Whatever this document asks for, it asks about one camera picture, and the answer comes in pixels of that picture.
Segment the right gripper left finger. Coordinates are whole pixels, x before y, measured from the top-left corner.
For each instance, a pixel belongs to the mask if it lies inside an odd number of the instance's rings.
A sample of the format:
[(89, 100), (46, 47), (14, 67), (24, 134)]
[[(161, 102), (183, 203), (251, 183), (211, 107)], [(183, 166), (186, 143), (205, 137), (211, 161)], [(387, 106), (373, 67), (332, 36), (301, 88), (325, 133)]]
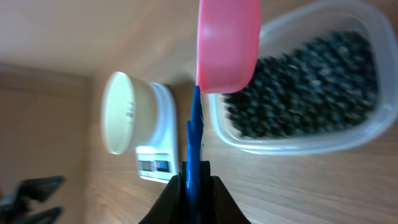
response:
[(186, 220), (185, 190), (181, 174), (173, 176), (139, 224), (182, 224)]

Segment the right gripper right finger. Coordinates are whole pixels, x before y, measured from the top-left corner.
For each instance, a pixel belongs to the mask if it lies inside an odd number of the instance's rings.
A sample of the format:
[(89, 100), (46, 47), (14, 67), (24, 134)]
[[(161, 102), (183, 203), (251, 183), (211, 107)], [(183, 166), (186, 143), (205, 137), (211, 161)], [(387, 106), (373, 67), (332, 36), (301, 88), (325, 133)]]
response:
[(250, 224), (209, 161), (201, 161), (200, 221), (205, 224)]

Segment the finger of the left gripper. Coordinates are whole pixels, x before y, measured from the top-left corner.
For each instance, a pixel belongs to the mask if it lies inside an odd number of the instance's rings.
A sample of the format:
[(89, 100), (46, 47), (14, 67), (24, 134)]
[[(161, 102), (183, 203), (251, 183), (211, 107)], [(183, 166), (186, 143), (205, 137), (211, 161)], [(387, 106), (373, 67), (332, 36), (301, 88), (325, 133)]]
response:
[(45, 202), (65, 181), (64, 176), (26, 179), (19, 182), (14, 190), (1, 198), (1, 206), (12, 206), (27, 199)]
[(53, 207), (33, 215), (23, 215), (10, 221), (10, 224), (54, 224), (62, 214), (62, 207)]

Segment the pink scoop blue handle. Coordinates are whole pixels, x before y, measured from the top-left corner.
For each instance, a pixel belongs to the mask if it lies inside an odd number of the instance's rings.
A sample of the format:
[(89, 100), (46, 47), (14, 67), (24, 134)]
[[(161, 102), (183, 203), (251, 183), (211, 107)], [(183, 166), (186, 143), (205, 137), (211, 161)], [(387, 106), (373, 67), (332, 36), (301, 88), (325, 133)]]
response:
[(201, 0), (198, 13), (197, 75), (187, 129), (186, 223), (201, 223), (201, 96), (235, 93), (251, 80), (261, 29), (258, 0)]

